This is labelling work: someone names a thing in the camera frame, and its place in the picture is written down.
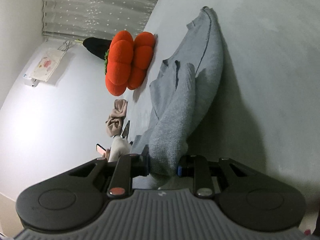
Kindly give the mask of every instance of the black object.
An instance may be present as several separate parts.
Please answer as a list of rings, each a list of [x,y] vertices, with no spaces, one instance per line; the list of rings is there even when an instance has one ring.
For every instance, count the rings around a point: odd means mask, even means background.
[[[110,48],[111,41],[90,37],[85,39],[82,44],[92,54],[105,60],[105,55]]]
[[[211,177],[217,177],[221,193],[214,200],[227,217],[252,230],[286,230],[298,226],[305,213],[306,203],[298,190],[232,159],[216,163],[185,155],[177,174],[194,177],[193,194],[197,197],[199,188],[212,189]]]

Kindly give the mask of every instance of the gray curtain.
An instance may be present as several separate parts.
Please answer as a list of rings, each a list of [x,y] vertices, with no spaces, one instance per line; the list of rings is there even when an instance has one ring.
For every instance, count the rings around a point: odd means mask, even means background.
[[[120,30],[143,31],[158,0],[44,0],[43,34],[111,40]]]

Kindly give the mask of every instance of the gray sweater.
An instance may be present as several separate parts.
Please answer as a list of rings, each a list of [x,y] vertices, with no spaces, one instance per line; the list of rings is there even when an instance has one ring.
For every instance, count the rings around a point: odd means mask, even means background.
[[[187,25],[176,52],[163,61],[150,84],[152,110],[148,130],[138,135],[131,153],[149,145],[151,175],[133,179],[134,188],[158,188],[186,154],[186,140],[207,113],[220,82],[223,51],[217,19],[203,7]]]

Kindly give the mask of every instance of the silver circular cap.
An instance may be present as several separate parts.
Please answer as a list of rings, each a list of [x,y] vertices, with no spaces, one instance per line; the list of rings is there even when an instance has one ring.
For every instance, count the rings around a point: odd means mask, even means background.
[[[197,190],[197,195],[201,196],[201,197],[207,197],[212,195],[212,190],[207,188],[207,187],[202,187],[200,189]]]

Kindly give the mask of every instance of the white logo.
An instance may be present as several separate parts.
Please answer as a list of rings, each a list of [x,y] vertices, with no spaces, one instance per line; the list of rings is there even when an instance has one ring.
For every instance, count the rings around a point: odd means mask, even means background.
[[[167,195],[167,193],[165,193],[165,192],[163,191],[163,192],[161,192],[161,193],[158,193],[158,195],[159,195],[160,197],[163,197],[163,196]]]

